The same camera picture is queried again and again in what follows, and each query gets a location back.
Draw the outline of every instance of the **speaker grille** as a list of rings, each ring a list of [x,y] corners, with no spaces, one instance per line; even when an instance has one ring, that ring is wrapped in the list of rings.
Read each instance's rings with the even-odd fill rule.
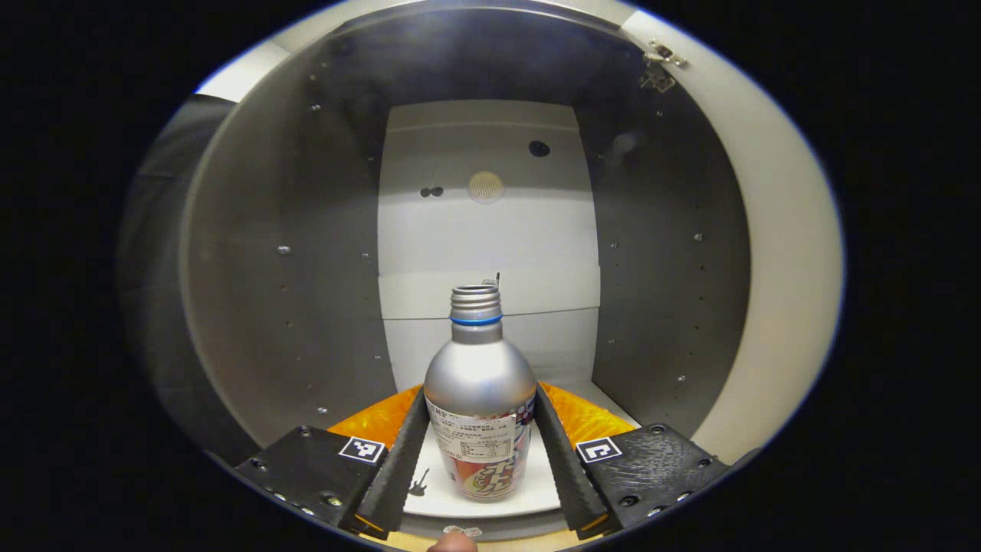
[[[481,171],[470,177],[467,195],[477,203],[493,203],[504,195],[504,183],[491,171]]]

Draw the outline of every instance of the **gray side panel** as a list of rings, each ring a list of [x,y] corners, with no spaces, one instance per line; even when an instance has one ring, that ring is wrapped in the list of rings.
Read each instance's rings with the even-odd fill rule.
[[[374,358],[385,354],[377,270],[360,255],[375,257],[374,181],[339,117],[311,119],[314,54],[285,62],[232,112],[202,161],[185,227],[198,352],[264,447],[395,390]]]
[[[190,178],[233,108],[226,100],[193,96],[151,145],[127,198],[117,272],[127,333],[161,405],[198,446],[237,464],[259,449],[201,369],[178,284],[178,235]]]
[[[742,337],[749,230],[711,125],[679,85],[641,90],[638,56],[612,56],[574,104],[602,271],[593,380],[637,422],[691,437]]]

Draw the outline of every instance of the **gray metal wall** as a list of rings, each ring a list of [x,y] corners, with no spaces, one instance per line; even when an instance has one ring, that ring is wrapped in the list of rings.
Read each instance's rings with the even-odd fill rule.
[[[749,230],[718,137],[679,86],[640,89],[622,48],[573,104],[590,164],[601,307],[593,381],[641,424],[695,433],[749,301]]]
[[[191,330],[219,394],[262,446],[395,389],[375,359],[385,342],[377,188],[330,106],[311,110],[316,53],[277,68],[230,115],[187,212]]]
[[[494,98],[575,108],[603,282],[594,382],[637,421],[691,435],[728,376],[749,288],[739,188],[692,100],[640,90],[640,51],[608,28],[515,10],[375,20],[269,75],[199,175],[187,306],[232,413],[267,445],[394,392],[376,264],[388,110]]]

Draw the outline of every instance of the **orange gripper pad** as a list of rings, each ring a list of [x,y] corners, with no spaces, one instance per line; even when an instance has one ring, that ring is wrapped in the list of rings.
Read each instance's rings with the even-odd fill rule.
[[[619,435],[633,431],[635,427],[607,409],[577,397],[564,389],[539,382],[548,398],[551,400],[555,413],[562,421],[562,428],[569,437],[569,442],[575,447],[576,443],[592,441],[610,435]]]
[[[576,443],[591,441],[600,437],[609,437],[632,431],[634,426],[627,423],[607,409],[577,397],[564,389],[555,387],[543,381],[539,382],[555,412],[562,421],[562,428],[573,446]],[[367,409],[340,421],[328,431],[345,437],[362,437],[385,443],[389,450],[395,444],[398,430],[409,413],[409,407],[415,400],[422,385],[406,389],[379,401]]]
[[[392,445],[395,444],[395,437],[398,436],[398,430],[409,414],[409,407],[412,406],[412,401],[421,388],[422,385],[417,385],[378,401],[358,414],[335,423],[328,428],[328,431],[345,437],[361,437],[385,443],[385,446],[391,450]]]

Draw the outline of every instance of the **bottle label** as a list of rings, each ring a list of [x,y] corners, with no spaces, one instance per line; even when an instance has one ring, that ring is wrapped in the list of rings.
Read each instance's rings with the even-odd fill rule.
[[[430,420],[450,478],[465,495],[490,498],[510,493],[524,472],[535,398],[492,417],[447,412],[426,399]]]
[[[483,418],[447,412],[426,399],[443,454],[463,462],[500,462],[514,456],[517,416]]]

